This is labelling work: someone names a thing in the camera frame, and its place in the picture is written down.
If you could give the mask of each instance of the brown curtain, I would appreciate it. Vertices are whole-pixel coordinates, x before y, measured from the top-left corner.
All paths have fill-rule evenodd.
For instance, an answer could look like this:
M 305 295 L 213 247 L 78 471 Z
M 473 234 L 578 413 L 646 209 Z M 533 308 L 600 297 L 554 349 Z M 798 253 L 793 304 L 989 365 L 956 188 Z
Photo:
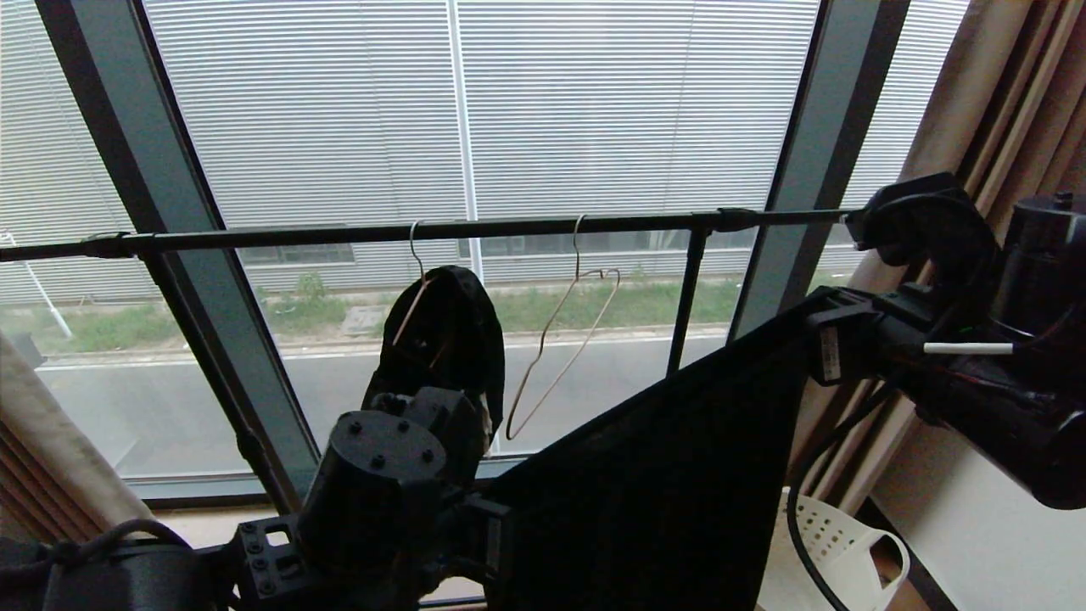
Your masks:
M 1083 2 L 975 1 L 943 65 L 901 179 L 954 171 L 1002 237 L 1014 202 L 1086 186 Z M 869 253 L 849 285 L 886 291 L 905 277 Z M 919 281 L 930 268 L 917 273 Z M 856 410 L 875 384 L 808 385 L 793 460 Z M 887 402 L 811 470 L 805 494 L 855 513 L 909 431 L 913 406 Z
M 151 518 L 0 333 L 0 535 L 86 542 Z

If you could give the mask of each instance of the laundry basket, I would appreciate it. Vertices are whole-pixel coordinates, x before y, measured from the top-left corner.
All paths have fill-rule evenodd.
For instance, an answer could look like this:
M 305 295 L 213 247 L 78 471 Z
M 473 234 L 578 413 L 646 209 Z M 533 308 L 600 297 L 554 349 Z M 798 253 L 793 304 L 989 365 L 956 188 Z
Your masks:
M 776 526 L 769 549 L 766 575 L 758 594 L 765 611 L 825 611 L 833 608 L 799 562 L 788 534 L 785 507 L 788 489 L 781 493 Z M 886 531 L 871 529 L 837 508 L 800 496 L 796 511 L 799 532 L 826 584 L 849 611 L 883 611 L 909 574 L 909 552 Z M 901 574 L 882 585 L 870 549 L 888 537 L 901 551 Z

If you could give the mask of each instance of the basket handle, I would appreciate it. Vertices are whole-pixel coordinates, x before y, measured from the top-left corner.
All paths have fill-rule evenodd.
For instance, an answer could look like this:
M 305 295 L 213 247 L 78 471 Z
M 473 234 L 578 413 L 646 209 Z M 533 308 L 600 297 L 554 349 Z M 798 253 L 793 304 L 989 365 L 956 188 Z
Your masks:
M 886 607 L 889 606 L 894 595 L 897 594 L 897 588 L 901 587 L 901 582 L 909 576 L 910 569 L 909 548 L 905 547 L 905 542 L 893 533 L 872 529 L 860 537 L 860 540 L 856 542 L 856 547 L 870 552 L 871 548 L 874 547 L 874 545 L 883 537 L 887 537 L 889 540 L 894 542 L 894 545 L 897 546 L 898 552 L 901 555 L 901 572 L 894 577 L 891 583 L 886 584 L 886 587 L 883 588 L 882 595 L 879 597 L 879 602 L 873 607 L 873 609 L 879 610 L 886 609 Z

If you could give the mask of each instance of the window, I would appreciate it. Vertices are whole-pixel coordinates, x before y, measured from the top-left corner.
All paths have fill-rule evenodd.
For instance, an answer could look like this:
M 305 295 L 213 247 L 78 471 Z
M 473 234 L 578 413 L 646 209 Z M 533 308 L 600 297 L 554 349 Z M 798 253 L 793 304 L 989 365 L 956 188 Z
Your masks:
M 241 247 L 238 255 L 250 265 L 354 263 L 354 250 L 349 243 Z

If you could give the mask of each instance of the corrugated metal wall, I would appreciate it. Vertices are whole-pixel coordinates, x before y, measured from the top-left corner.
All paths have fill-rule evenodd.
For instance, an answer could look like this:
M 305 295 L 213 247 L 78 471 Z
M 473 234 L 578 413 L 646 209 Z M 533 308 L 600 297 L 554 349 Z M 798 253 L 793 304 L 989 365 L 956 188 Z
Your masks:
M 216 201 L 230 226 L 466 216 L 445 0 L 146 0 Z M 816 0 L 458 0 L 481 217 L 760 205 L 803 67 Z M 914 0 L 845 205 L 893 181 L 964 0 Z M 2 0 L 0 226 L 24 242 L 130 229 L 31 0 Z M 426 265 L 467 264 L 424 242 Z M 355 264 L 249 266 L 291 288 L 401 285 L 406 244 L 355 245 Z M 677 273 L 682 252 L 586 264 Z M 706 272 L 741 271 L 744 250 Z M 859 255 L 831 247 L 826 266 Z M 487 257 L 488 281 L 567 272 L 568 254 Z M 97 273 L 87 265 L 97 265 Z M 138 263 L 36 266 L 55 298 L 155 294 Z M 36 300 L 0 266 L 5 302 Z

